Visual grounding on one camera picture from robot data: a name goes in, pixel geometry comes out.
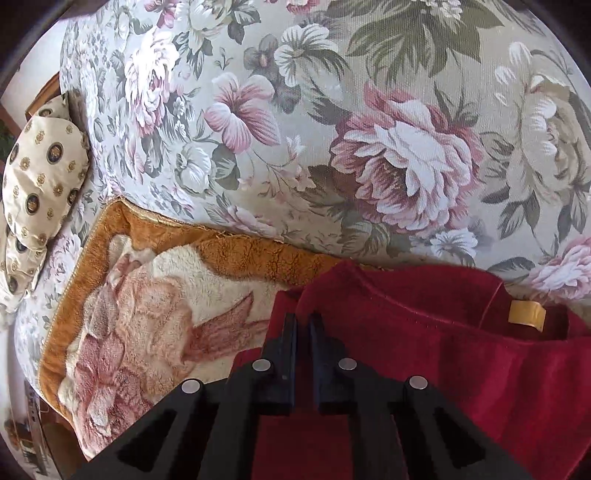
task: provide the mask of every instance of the gold tag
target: gold tag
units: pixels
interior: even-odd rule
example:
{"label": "gold tag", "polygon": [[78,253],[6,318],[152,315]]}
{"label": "gold tag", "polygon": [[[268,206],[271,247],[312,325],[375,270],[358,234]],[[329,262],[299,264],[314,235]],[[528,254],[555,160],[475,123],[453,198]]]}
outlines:
{"label": "gold tag", "polygon": [[539,332],[544,330],[545,308],[536,301],[513,300],[509,310],[509,323],[529,325]]}

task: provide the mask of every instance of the floral bedsheet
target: floral bedsheet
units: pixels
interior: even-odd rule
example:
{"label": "floral bedsheet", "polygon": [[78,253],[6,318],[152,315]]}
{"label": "floral bedsheet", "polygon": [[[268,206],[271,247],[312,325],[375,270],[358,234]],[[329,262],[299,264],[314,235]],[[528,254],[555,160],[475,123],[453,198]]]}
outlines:
{"label": "floral bedsheet", "polygon": [[428,258],[591,303],[591,89],[502,0],[112,0],[62,89],[93,167],[17,316],[26,376],[111,197],[388,266]]}

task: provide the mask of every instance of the white wall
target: white wall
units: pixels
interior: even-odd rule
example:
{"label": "white wall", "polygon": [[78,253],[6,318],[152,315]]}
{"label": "white wall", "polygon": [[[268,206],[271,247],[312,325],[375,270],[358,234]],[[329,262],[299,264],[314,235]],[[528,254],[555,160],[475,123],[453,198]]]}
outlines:
{"label": "white wall", "polygon": [[0,103],[20,128],[24,128],[25,110],[39,90],[60,70],[61,42],[67,21],[59,21],[43,35],[21,63],[6,88]]}

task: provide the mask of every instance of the silver rivet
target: silver rivet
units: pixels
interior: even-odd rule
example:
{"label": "silver rivet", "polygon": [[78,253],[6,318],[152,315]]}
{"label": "silver rivet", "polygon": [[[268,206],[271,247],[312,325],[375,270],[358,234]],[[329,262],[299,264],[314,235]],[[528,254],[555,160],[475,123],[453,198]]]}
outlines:
{"label": "silver rivet", "polygon": [[252,369],[257,372],[266,372],[271,368],[271,362],[266,358],[259,358],[252,363]]}
{"label": "silver rivet", "polygon": [[420,375],[415,375],[414,377],[411,377],[408,383],[415,390],[425,390],[425,388],[427,388],[427,385],[429,385],[427,379],[425,377],[421,377]]}
{"label": "silver rivet", "polygon": [[341,370],[355,370],[357,368],[357,362],[352,358],[341,358],[339,360],[339,367]]}
{"label": "silver rivet", "polygon": [[183,382],[183,386],[181,387],[185,393],[195,393],[201,388],[201,383],[197,380],[187,380]]}

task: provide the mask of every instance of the maroon fabric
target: maroon fabric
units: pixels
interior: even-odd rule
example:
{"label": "maroon fabric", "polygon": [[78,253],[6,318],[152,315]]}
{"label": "maroon fabric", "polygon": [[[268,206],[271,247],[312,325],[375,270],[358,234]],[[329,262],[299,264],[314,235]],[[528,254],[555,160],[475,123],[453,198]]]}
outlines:
{"label": "maroon fabric", "polygon": [[[566,479],[591,445],[591,331],[564,307],[547,309],[543,333],[510,324],[511,300],[500,279],[479,270],[362,271],[343,262],[279,293],[267,338],[280,334],[287,312],[301,326],[320,312],[351,357],[386,377],[423,375],[535,479]],[[309,361],[298,358],[294,414],[261,419],[254,480],[352,478],[346,417],[314,412]]]}

